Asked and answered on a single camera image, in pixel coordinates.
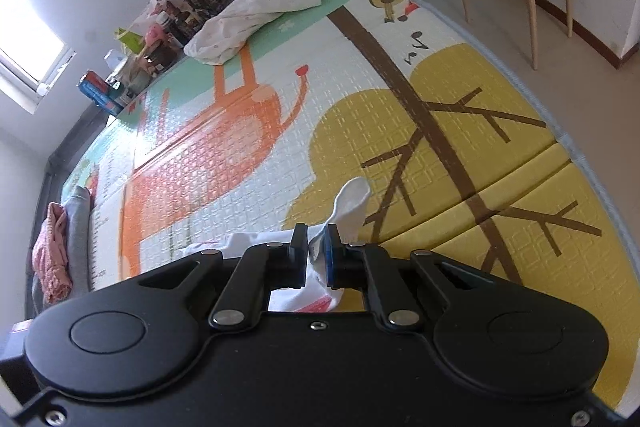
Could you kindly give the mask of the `colourful foam play mat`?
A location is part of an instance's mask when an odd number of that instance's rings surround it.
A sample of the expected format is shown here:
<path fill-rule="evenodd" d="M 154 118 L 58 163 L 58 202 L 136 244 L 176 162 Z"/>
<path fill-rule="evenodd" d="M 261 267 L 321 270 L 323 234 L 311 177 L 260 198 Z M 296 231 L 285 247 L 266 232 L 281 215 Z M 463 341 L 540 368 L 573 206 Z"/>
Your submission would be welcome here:
<path fill-rule="evenodd" d="M 321 0 L 227 63 L 184 58 L 96 138 L 65 190 L 93 196 L 99 289 L 191 244 L 326 221 L 357 176 L 372 190 L 360 239 L 590 311 L 610 338 L 597 395 L 638 407 L 634 241 L 525 84 L 419 0 Z"/>

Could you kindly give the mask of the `grey folded garment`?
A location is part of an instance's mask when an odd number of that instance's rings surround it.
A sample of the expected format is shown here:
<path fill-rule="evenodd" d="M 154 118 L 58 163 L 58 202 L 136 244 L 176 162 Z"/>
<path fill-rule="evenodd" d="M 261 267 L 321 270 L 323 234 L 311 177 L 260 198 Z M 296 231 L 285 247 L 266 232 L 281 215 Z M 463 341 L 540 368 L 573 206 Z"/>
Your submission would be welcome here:
<path fill-rule="evenodd" d="M 59 301 L 73 299 L 88 294 L 91 289 L 89 263 L 89 218 L 91 196 L 89 191 L 76 185 L 64 204 L 67 213 L 66 253 L 68 256 L 68 274 L 73 283 L 70 295 Z M 40 283 L 35 271 L 32 277 L 32 302 L 35 314 L 39 314 L 53 305 L 45 305 L 42 301 Z"/>

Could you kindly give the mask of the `pink folded garment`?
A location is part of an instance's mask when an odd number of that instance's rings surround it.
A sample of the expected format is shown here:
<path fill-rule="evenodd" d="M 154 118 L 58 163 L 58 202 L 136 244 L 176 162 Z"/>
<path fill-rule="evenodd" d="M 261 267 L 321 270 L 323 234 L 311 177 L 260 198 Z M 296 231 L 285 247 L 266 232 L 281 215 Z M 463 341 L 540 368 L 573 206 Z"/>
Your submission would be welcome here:
<path fill-rule="evenodd" d="M 73 288 L 68 274 L 66 253 L 67 213 L 57 202 L 50 202 L 46 219 L 32 248 L 32 269 L 40 283 L 42 301 L 53 305 L 70 295 Z"/>

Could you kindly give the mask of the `white dotted crumpled garment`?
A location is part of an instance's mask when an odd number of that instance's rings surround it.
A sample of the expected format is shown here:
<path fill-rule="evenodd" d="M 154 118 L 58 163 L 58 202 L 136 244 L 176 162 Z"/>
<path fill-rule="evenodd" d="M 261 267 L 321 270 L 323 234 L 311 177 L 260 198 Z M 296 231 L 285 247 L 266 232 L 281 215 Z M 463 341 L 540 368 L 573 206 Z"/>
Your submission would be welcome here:
<path fill-rule="evenodd" d="M 286 13 L 315 8 L 321 0 L 234 0 L 210 18 L 183 53 L 206 65 L 224 65 L 251 35 Z"/>

